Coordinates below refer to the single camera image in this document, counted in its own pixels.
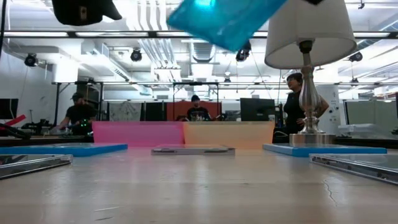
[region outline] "person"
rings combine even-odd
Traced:
[[[193,107],[187,112],[187,118],[190,121],[209,121],[210,115],[209,111],[200,106],[199,96],[193,95],[191,98]]]
[[[303,78],[301,73],[294,73],[287,77],[287,86],[292,93],[289,93],[284,111],[287,113],[286,132],[287,134],[297,134],[304,128],[304,111],[300,107],[299,98],[303,85]],[[329,108],[329,104],[320,96],[321,103],[315,112],[315,116],[320,118],[324,112]]]
[[[73,94],[71,100],[73,100],[74,105],[69,107],[67,110],[67,115],[56,128],[62,129],[68,126],[70,122],[73,126],[73,134],[85,135],[91,131],[91,124],[95,120],[96,111],[86,103],[84,96],[81,93]],[[87,126],[81,127],[79,125],[83,121],[87,124]]]

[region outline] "lamp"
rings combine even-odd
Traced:
[[[316,67],[347,57],[355,48],[344,0],[326,0],[317,6],[288,0],[269,21],[265,63],[277,69]],[[300,94],[305,126],[298,134],[290,135],[291,144],[323,144],[333,139],[318,129],[315,111],[319,106],[313,70],[305,69]]]

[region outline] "red object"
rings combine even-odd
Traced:
[[[5,122],[5,125],[12,126],[14,124],[20,123],[21,121],[25,120],[26,116],[25,115],[20,115],[19,117],[16,117],[15,119],[12,119],[10,121]]]
[[[206,108],[209,111],[211,118],[215,118],[220,113],[217,113],[217,103],[201,101],[200,106]],[[192,107],[192,103],[189,101],[180,101],[175,103],[175,111],[173,118],[173,103],[167,103],[167,121],[175,121],[180,115],[187,115],[188,110]],[[221,109],[221,103],[218,103],[219,111]]]

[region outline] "white lampshade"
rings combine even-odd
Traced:
[[[300,68],[303,55],[297,43],[315,40],[312,65],[335,62],[356,48],[344,0],[324,0],[314,6],[288,0],[270,19],[265,63],[278,69]]]

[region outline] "woman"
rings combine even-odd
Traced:
[[[289,93],[284,111],[287,113],[286,131],[287,134],[297,134],[304,127],[304,111],[300,107],[299,98],[303,85],[301,73],[294,73],[287,77],[287,86],[293,93]],[[319,118],[329,108],[329,104],[321,96],[321,104],[315,112],[315,116]]]

